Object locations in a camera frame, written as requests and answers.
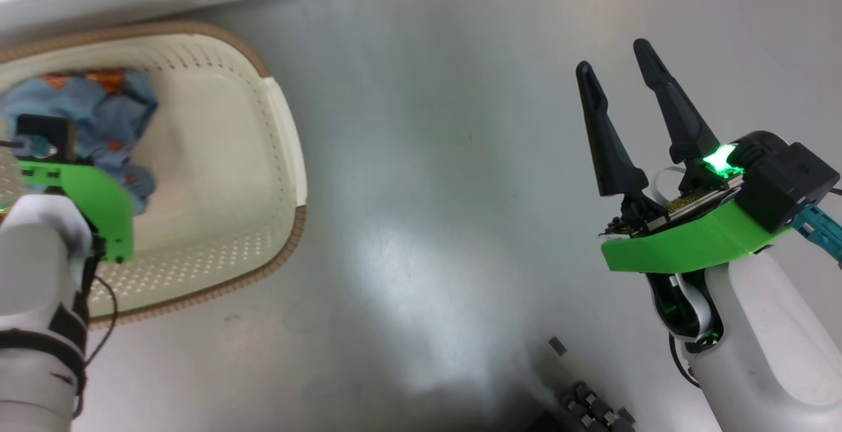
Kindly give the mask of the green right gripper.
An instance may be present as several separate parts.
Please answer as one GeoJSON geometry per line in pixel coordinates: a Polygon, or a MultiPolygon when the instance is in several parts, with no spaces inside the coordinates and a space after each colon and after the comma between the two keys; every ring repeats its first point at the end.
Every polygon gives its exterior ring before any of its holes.
{"type": "MultiPolygon", "coordinates": [[[[670,136],[673,163],[702,160],[720,147],[677,79],[671,75],[650,41],[639,37],[633,50],[645,85],[655,94],[670,136]]],[[[591,64],[576,67],[587,141],[599,195],[641,193],[649,180],[635,166],[608,117],[608,99],[591,64]]],[[[735,201],[742,174],[731,175],[729,190],[698,199],[703,211],[691,216],[691,207],[674,211],[670,222],[639,237],[603,235],[601,252],[613,272],[682,274],[745,258],[775,243],[790,231],[785,226],[769,232],[735,201]]]]}

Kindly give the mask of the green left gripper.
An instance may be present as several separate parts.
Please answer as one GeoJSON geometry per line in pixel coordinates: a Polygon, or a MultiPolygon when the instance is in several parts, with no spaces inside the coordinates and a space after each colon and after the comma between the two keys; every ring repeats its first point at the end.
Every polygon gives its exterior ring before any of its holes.
{"type": "Polygon", "coordinates": [[[132,260],[133,206],[129,193],[102,169],[88,164],[19,159],[24,184],[36,193],[70,199],[103,241],[103,260],[132,260]]]}

